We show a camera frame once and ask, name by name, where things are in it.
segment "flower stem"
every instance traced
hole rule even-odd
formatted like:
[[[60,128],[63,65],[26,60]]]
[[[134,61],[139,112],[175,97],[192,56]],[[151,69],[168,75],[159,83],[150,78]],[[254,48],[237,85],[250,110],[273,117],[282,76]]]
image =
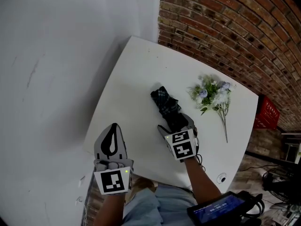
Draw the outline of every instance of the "flower stem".
[[[222,125],[224,126],[225,135],[226,135],[226,141],[228,143],[228,135],[227,135],[227,127],[226,127],[226,116],[225,116],[225,113],[224,113],[224,111],[222,109],[219,109],[218,112],[219,112],[219,115],[220,115],[220,117],[222,119]]]

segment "display screen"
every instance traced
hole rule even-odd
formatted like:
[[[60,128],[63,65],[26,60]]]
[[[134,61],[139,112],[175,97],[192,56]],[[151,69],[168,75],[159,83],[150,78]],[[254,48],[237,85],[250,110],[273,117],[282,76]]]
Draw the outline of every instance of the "display screen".
[[[212,219],[218,218],[219,216],[232,211],[244,202],[244,200],[237,198],[234,195],[229,195],[204,208],[195,210],[193,211],[193,213],[198,217],[200,223],[204,224]]]

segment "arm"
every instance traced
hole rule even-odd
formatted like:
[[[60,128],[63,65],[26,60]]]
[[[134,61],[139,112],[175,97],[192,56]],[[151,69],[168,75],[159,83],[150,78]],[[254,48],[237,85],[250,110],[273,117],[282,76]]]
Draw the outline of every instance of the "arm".
[[[93,226],[120,226],[126,194],[109,195],[99,209]]]
[[[184,159],[184,162],[198,204],[221,195],[220,190],[206,175],[195,157]]]

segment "white table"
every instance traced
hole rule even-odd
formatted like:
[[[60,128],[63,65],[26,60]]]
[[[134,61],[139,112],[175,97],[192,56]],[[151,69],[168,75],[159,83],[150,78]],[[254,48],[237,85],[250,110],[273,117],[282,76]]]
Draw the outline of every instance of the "white table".
[[[227,119],[228,143],[222,121],[215,111],[201,116],[188,95],[187,87],[198,82],[200,74],[212,74],[236,84],[231,94]],[[199,153],[210,179],[226,192],[243,158],[255,118],[258,96],[225,74],[172,49],[132,37],[123,50],[103,90],[84,143],[94,153],[94,142],[107,126],[116,122],[134,160],[134,173],[162,183],[190,187],[184,163],[176,161],[157,130],[167,127],[150,97],[162,84],[179,100],[182,112],[197,126]],[[218,184],[217,177],[226,173]]]

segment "black cloth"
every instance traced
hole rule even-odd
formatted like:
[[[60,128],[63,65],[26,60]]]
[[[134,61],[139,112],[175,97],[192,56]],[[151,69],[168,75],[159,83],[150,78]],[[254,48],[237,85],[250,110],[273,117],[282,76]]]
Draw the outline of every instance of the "black cloth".
[[[170,97],[164,86],[151,92],[150,96],[156,103],[163,117],[170,113],[178,113],[181,110],[181,107],[178,105],[178,100]]]
[[[167,121],[171,134],[181,131],[184,126],[188,125],[188,121],[179,113],[181,107],[178,105],[178,100],[170,97],[164,86],[151,92],[150,96],[163,118]]]

